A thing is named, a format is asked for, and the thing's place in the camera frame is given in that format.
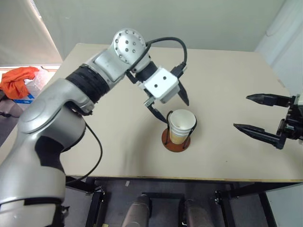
orange cloth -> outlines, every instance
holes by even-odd
[[[10,99],[26,97],[29,92],[24,84],[24,79],[34,79],[34,72],[39,71],[35,67],[20,67],[4,73],[0,83],[0,89]]]

cable connector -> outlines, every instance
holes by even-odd
[[[184,73],[184,68],[186,67],[186,63],[182,62],[178,66],[174,67],[170,72],[175,75],[177,78],[180,78]]]

white paper cup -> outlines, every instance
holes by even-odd
[[[196,123],[195,115],[188,110],[175,110],[169,116],[170,140],[182,144]]]

table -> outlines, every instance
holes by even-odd
[[[51,82],[72,73],[90,56],[106,48],[78,44]],[[158,66],[170,70],[183,59],[182,49],[151,48]],[[245,97],[255,93],[288,96],[271,68],[255,52],[188,50],[188,69],[181,77],[190,106],[175,96],[167,104],[156,103],[163,115],[188,109],[198,120],[190,147],[181,153],[164,148],[161,134],[166,125],[143,105],[146,94],[128,78],[95,105],[87,123],[99,136],[104,155],[91,176],[150,177],[217,181],[303,181],[303,146],[287,140],[283,150],[254,140],[233,127],[251,124],[275,133],[287,109],[256,104]],[[0,148],[0,162],[16,137],[16,128]],[[67,175],[84,175],[95,164],[99,147],[89,131],[61,155]]]

black rubber joint cover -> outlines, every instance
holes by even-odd
[[[82,64],[66,79],[80,88],[93,103],[109,91],[107,82],[86,64]]]
[[[146,81],[149,77],[151,77],[152,74],[157,71],[157,66],[153,61],[151,61],[141,72],[138,72],[136,74],[136,78],[140,80],[141,82]]]

